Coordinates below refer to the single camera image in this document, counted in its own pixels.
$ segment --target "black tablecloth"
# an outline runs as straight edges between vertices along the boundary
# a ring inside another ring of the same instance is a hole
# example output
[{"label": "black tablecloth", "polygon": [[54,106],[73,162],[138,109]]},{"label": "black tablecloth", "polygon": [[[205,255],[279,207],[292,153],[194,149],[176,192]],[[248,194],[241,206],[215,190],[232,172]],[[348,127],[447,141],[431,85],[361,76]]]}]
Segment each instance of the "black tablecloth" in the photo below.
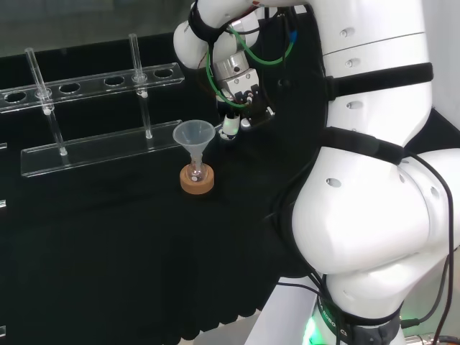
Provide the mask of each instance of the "black tablecloth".
[{"label": "black tablecloth", "polygon": [[[266,58],[282,51],[271,28]],[[139,40],[145,66],[176,61],[171,34]],[[323,123],[312,49],[299,43],[287,69],[266,72],[276,118],[233,146],[213,140],[204,161],[216,186],[184,194],[182,148],[36,178],[20,175],[20,150],[52,142],[39,109],[0,116],[0,324],[10,345],[176,344],[262,308],[281,275],[301,274],[265,218],[270,199],[309,161]],[[131,68],[127,40],[41,52],[46,81]],[[184,71],[180,86],[150,92],[155,123],[217,123],[214,100]],[[0,88],[32,83],[24,56],[0,59]],[[293,86],[281,90],[280,78]],[[124,93],[56,106],[65,140],[140,127]],[[416,152],[460,147],[434,113]]]}]

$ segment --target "screw hole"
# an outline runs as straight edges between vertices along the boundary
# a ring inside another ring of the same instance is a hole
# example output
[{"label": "screw hole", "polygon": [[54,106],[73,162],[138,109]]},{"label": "screw hole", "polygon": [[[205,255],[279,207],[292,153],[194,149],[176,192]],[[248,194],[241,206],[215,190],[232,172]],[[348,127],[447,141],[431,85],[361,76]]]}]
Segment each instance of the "screw hole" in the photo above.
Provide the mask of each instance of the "screw hole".
[{"label": "screw hole", "polygon": [[18,103],[22,101],[24,98],[26,98],[26,93],[21,91],[6,95],[5,101],[7,101],[8,103]]},{"label": "screw hole", "polygon": [[75,93],[78,90],[80,90],[80,84],[79,83],[65,84],[65,85],[61,85],[59,87],[59,91],[62,92],[62,93],[66,93],[66,94]]},{"label": "screw hole", "polygon": [[431,194],[436,198],[439,199],[439,192],[436,188],[431,187]]},{"label": "screw hole", "polygon": [[157,78],[169,78],[173,75],[173,70],[156,70],[153,74]]},{"label": "screw hole", "polygon": [[120,75],[116,75],[114,77],[107,78],[106,80],[104,80],[104,83],[107,86],[118,86],[124,83],[124,78]]},{"label": "screw hole", "polygon": [[339,180],[337,180],[336,178],[328,178],[326,180],[326,183],[328,185],[330,185],[331,187],[334,187],[334,188],[339,188],[339,187],[342,186],[342,183]]},{"label": "screw hole", "polygon": [[364,104],[361,101],[352,101],[346,104],[346,107],[351,110],[361,109]]}]

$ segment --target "rack hole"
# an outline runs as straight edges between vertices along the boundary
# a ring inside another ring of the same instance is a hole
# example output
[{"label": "rack hole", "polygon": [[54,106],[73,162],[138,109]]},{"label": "rack hole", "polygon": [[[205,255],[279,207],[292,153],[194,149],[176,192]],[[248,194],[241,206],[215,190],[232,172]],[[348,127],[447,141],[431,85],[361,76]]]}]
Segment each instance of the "rack hole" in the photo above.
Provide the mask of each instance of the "rack hole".
[{"label": "rack hole", "polygon": [[342,183],[339,180],[337,180],[336,178],[328,178],[326,180],[326,183],[328,185],[330,185],[331,187],[334,187],[334,188],[339,188],[339,187],[342,186]]},{"label": "rack hole", "polygon": [[157,78],[169,78],[173,75],[173,70],[156,70],[153,74]]},{"label": "rack hole", "polygon": [[71,83],[71,84],[65,84],[61,85],[59,87],[59,91],[62,93],[75,93],[78,90],[80,90],[80,84],[79,83]]},{"label": "rack hole", "polygon": [[26,93],[21,91],[6,95],[5,101],[7,101],[8,103],[18,103],[22,101],[24,98],[26,98]]},{"label": "rack hole", "polygon": [[104,83],[108,86],[118,86],[124,83],[124,78],[120,75],[116,75],[114,77],[107,78],[104,80]]}]

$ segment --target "clear plastic funnel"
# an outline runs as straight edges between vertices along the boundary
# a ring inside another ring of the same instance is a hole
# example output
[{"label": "clear plastic funnel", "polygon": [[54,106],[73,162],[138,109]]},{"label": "clear plastic funnel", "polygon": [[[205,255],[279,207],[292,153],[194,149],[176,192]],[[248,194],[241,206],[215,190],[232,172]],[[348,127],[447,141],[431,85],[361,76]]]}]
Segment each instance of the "clear plastic funnel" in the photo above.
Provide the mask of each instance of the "clear plastic funnel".
[{"label": "clear plastic funnel", "polygon": [[177,126],[172,133],[174,140],[189,151],[192,163],[188,166],[187,176],[194,182],[205,180],[208,176],[202,163],[204,149],[216,135],[214,126],[202,120],[186,121]]}]

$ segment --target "green cable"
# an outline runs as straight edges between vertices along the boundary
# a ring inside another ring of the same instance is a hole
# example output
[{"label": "green cable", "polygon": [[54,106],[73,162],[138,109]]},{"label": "green cable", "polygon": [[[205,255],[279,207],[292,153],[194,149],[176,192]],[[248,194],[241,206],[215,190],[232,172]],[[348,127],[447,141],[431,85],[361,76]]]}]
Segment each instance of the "green cable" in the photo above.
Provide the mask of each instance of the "green cable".
[{"label": "green cable", "polygon": [[[238,39],[238,41],[240,41],[240,43],[243,46],[244,50],[246,50],[246,52],[251,56],[251,58],[253,58],[258,63],[261,63],[263,65],[271,65],[271,66],[278,65],[278,64],[282,63],[282,57],[280,57],[279,59],[277,59],[275,61],[265,61],[265,60],[260,59],[259,57],[257,57],[249,49],[249,47],[246,45],[246,42],[242,39],[242,37],[239,35],[238,32],[236,32],[231,26],[229,26],[229,30],[231,31],[231,33],[233,35],[235,35],[235,37]],[[287,58],[289,56],[289,54],[292,51],[293,47],[294,47],[294,42],[291,42],[289,44],[289,47],[287,47],[287,50],[286,50],[286,53],[285,53],[285,58]],[[219,96],[222,99],[222,101],[224,101],[225,103],[227,103],[230,106],[233,106],[234,108],[246,108],[247,104],[236,104],[236,103],[230,102],[227,99],[227,97],[225,97],[222,94],[222,92],[216,87],[216,85],[214,85],[213,77],[211,75],[211,61],[210,61],[210,56],[209,56],[209,50],[208,50],[207,55],[208,56],[206,58],[206,74],[208,75],[209,83],[211,84],[211,87],[213,88],[213,90],[216,93],[216,95]]]},{"label": "green cable", "polygon": [[[242,39],[242,37],[239,35],[239,33],[233,27],[229,26],[229,30],[231,31],[231,33],[233,35],[235,35],[235,37],[241,43],[241,45],[243,46],[244,50],[246,50],[246,52],[249,54],[249,56],[251,58],[253,58],[255,61],[257,61],[258,63],[261,63],[262,65],[268,65],[268,66],[278,65],[279,63],[282,63],[282,57],[280,57],[279,59],[277,59],[275,61],[265,61],[265,60],[262,60],[261,58],[257,57],[249,49],[249,47],[246,45],[246,42]],[[285,58],[287,58],[289,56],[289,54],[290,54],[291,50],[293,49],[293,47],[294,47],[294,42],[291,42],[289,44],[289,47],[287,47],[287,50],[286,50],[286,53],[285,53]]]},{"label": "green cable", "polygon": [[227,97],[225,97],[222,94],[222,92],[220,92],[220,90],[214,85],[213,77],[211,75],[211,62],[210,62],[209,50],[208,50],[208,57],[206,58],[206,74],[208,75],[209,83],[211,84],[214,92],[216,93],[217,96],[219,96],[222,99],[222,101],[224,101],[225,103],[235,108],[246,108],[247,106],[246,104],[236,104],[236,103],[230,102],[227,99]]}]

